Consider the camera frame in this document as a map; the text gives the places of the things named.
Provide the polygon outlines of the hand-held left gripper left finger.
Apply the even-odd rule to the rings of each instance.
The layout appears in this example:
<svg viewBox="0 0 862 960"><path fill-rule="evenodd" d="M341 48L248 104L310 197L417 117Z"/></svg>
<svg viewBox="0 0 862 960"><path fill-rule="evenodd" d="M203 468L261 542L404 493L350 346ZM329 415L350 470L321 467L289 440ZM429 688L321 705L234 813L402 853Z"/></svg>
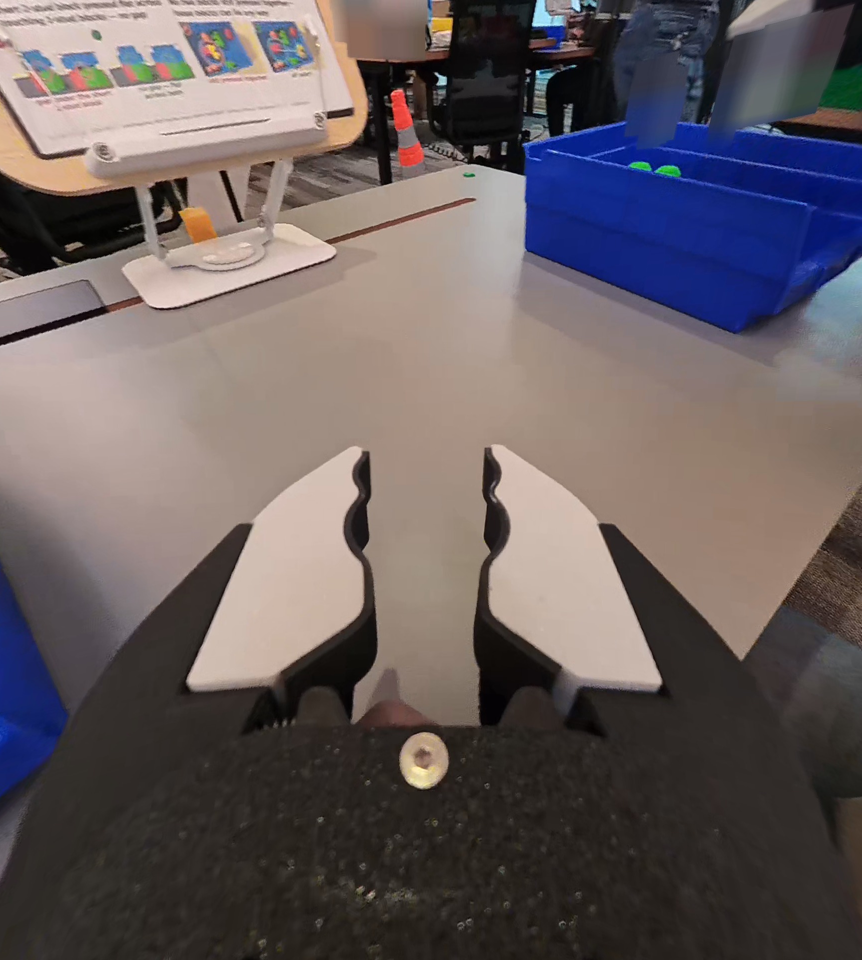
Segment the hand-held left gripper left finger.
<svg viewBox="0 0 862 960"><path fill-rule="evenodd" d="M370 496L369 454L351 446L256 516L187 676L189 690L354 692L378 648L365 557Z"/></svg>

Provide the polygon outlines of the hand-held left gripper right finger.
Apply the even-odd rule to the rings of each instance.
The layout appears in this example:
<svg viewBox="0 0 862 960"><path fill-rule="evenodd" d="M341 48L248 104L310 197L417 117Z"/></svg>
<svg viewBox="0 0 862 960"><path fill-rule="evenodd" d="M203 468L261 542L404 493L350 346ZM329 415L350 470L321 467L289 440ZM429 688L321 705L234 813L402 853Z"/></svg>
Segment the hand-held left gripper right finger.
<svg viewBox="0 0 862 960"><path fill-rule="evenodd" d="M661 674L593 511L502 444L485 449L483 498L474 654L485 686L658 693Z"/></svg>

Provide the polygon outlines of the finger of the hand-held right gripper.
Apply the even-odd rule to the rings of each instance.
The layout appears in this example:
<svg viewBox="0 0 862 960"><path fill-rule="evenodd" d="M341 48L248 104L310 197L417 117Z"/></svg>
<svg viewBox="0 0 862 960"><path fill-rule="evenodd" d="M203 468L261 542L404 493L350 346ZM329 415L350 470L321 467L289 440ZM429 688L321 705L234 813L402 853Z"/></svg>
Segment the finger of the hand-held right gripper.
<svg viewBox="0 0 862 960"><path fill-rule="evenodd" d="M713 138L812 114L845 43L853 2L753 1L725 33Z"/></svg>

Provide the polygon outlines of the person's jeans leg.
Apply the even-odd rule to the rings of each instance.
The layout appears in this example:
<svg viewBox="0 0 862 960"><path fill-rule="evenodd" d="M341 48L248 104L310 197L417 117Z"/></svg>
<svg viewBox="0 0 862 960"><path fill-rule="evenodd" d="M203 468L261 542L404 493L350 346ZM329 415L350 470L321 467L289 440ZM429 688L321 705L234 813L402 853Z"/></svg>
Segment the person's jeans leg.
<svg viewBox="0 0 862 960"><path fill-rule="evenodd" d="M862 798L862 649L781 606L743 660L833 817Z"/></svg>

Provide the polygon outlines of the black office chair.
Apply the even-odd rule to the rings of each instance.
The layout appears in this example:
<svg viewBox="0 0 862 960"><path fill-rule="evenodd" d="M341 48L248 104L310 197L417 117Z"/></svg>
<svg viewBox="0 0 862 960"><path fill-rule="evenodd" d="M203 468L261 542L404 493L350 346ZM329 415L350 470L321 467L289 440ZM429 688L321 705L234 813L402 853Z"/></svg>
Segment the black office chair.
<svg viewBox="0 0 862 960"><path fill-rule="evenodd" d="M456 1L437 132L464 151L512 146L524 122L534 1Z"/></svg>

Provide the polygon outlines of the white board stand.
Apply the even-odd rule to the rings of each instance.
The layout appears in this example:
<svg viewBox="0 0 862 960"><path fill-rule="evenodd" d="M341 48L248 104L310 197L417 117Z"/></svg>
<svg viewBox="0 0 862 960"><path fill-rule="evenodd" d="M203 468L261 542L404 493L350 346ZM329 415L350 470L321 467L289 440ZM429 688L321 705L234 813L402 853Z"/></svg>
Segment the white board stand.
<svg viewBox="0 0 862 960"><path fill-rule="evenodd" d="M85 165L93 176L135 181L150 254L128 262L123 272L147 306L171 310L196 305L316 267L336 256L331 244L291 223L278 222L296 149L323 142L326 121L324 107L303 105L289 108L276 118L166 130L136 140L115 135L89 147ZM184 168L193 162L222 170L225 162L260 151L280 152L283 157L273 163L256 226L175 248L162 246L151 211L152 173L165 167Z"/></svg>

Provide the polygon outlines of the orange traffic cone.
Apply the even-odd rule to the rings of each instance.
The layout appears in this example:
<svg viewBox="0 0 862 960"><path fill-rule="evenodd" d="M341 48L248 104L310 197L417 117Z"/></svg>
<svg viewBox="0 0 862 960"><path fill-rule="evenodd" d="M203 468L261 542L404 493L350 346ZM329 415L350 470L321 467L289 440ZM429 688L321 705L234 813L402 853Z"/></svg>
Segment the orange traffic cone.
<svg viewBox="0 0 862 960"><path fill-rule="evenodd" d="M401 175L405 179L420 176L426 172L424 150L416 134L405 90L391 90L389 99L397 134L397 157Z"/></svg>

